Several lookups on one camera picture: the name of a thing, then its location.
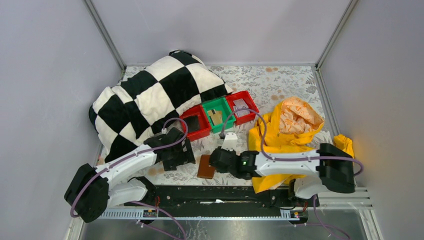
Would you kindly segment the brown leather card holder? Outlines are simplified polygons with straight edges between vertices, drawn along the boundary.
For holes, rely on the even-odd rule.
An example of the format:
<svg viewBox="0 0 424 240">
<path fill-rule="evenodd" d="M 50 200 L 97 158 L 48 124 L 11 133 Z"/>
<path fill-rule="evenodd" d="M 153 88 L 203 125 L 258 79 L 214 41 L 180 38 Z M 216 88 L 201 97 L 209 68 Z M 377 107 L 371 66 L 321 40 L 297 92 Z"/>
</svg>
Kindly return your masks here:
<svg viewBox="0 0 424 240">
<path fill-rule="evenodd" d="M 203 154 L 200 157 L 197 177 L 200 179 L 213 179 L 216 168 L 210 165 L 210 155 Z"/>
</svg>

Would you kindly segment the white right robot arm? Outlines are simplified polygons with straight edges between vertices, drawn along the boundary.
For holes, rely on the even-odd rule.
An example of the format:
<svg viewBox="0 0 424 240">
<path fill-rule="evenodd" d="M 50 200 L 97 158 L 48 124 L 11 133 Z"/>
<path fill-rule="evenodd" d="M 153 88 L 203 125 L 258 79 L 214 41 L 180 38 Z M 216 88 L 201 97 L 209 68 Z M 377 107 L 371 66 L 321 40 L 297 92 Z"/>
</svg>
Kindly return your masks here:
<svg viewBox="0 0 424 240">
<path fill-rule="evenodd" d="M 311 199 L 323 192 L 351 194 L 355 192 L 354 159 L 330 143 L 319 149 L 296 153 L 263 153 L 248 150 L 237 154 L 234 150 L 215 149 L 209 163 L 219 173 L 230 173 L 238 179 L 274 175 L 301 175 L 291 180 L 291 196 Z"/>
</svg>

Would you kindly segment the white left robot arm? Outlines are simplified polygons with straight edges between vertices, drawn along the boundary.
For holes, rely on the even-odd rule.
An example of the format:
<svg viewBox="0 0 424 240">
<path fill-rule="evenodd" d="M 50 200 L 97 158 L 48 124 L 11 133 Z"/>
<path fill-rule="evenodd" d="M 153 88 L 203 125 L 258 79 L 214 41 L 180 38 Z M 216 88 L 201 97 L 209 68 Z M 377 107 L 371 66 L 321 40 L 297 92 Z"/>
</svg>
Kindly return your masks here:
<svg viewBox="0 0 424 240">
<path fill-rule="evenodd" d="M 167 133 L 150 137 L 143 144 L 110 162 L 79 167 L 64 200 L 71 206 L 71 216 L 86 223 L 98 219 L 107 208 L 132 201 L 141 201 L 155 190 L 145 178 L 127 178 L 137 171 L 161 163 L 165 171 L 194 163 L 195 158 L 187 135 L 173 127 Z"/>
</svg>

